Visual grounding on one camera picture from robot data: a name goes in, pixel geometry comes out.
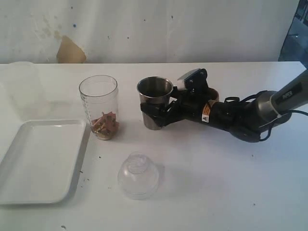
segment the stainless steel cup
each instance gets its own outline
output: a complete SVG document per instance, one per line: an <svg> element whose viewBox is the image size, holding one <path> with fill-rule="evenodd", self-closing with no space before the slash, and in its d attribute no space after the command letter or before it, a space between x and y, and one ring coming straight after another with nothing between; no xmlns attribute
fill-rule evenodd
<svg viewBox="0 0 308 231"><path fill-rule="evenodd" d="M140 95L141 103L163 103L167 106L169 104L173 85L168 79L162 77L147 77L137 84L137 90ZM145 113L143 113L143 123L148 129L161 129L161 127L157 126L156 123Z"/></svg>

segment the white plastic tray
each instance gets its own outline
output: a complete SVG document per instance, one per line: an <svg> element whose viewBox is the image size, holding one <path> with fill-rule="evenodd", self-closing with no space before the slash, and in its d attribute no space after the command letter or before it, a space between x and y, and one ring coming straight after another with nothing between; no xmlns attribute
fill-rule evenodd
<svg viewBox="0 0 308 231"><path fill-rule="evenodd" d="M85 131L83 120L25 122L0 163L0 205L63 200L73 174L79 174L77 162L83 160L88 141Z"/></svg>

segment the white tabletop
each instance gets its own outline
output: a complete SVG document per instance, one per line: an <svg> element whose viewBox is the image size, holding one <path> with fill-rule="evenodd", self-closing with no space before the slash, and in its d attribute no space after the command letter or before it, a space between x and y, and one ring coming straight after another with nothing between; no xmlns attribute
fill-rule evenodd
<svg viewBox="0 0 308 231"><path fill-rule="evenodd" d="M293 115L268 141L254 144L191 121L160 131L143 125L138 81L162 76L175 83L199 67L208 71L221 100L279 90L304 70L299 62L38 64L48 99L55 101L50 118L85 119L79 83L96 74L115 77L121 130L111 141L91 134L73 198L52 206L1 207L0 230L308 230L307 117ZM133 151L146 153L163 173L148 200L130 200L117 185L118 170Z"/></svg>

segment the snack pieces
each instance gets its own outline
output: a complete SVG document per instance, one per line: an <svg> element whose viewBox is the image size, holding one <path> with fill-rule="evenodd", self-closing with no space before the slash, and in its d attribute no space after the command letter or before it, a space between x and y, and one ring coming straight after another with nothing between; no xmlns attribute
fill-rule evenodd
<svg viewBox="0 0 308 231"><path fill-rule="evenodd" d="M91 122L91 129L96 136L102 140L111 139L119 130L119 122L116 121L116 114L109 112L105 114L102 112L102 116L98 119L94 119Z"/></svg>

